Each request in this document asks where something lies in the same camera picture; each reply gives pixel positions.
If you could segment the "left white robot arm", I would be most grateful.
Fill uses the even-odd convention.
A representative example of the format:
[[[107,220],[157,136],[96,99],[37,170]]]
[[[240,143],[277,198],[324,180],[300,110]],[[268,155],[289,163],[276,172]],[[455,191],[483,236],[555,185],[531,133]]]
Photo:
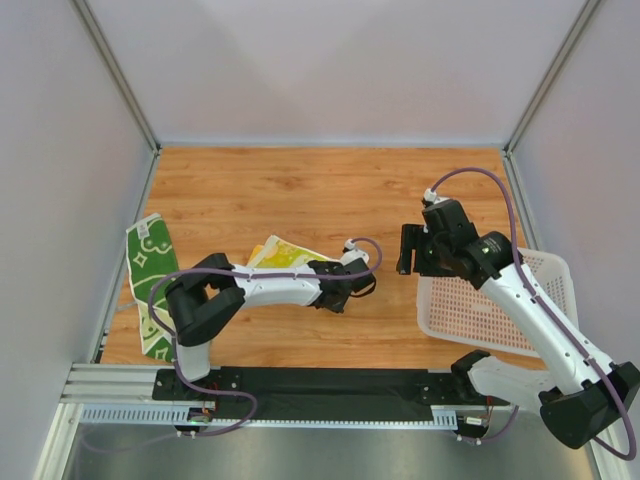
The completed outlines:
[[[209,374],[212,340],[242,310],[296,305],[342,313],[349,299],[375,290],[377,281],[367,260],[365,253],[347,252],[339,261],[250,268],[216,253],[184,270],[164,291],[183,377],[195,382]]]

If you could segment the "cream yellow crocodile towel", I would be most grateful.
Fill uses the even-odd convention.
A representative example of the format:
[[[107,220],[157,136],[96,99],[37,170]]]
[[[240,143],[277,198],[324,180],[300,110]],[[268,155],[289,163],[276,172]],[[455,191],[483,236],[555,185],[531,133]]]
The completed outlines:
[[[295,268],[310,261],[327,261],[330,257],[271,235],[257,245],[247,262],[250,268]]]

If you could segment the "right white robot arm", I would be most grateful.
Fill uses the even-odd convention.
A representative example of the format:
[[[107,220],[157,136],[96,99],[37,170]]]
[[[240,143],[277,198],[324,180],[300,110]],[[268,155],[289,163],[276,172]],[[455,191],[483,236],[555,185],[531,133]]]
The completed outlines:
[[[502,233],[477,233],[459,201],[424,201],[424,222],[401,230],[401,275],[458,278],[491,300],[515,324],[545,364],[523,369],[475,350],[452,366],[462,389],[537,413],[564,446],[579,449],[616,421],[639,392],[639,370],[617,363],[588,340],[539,286]]]

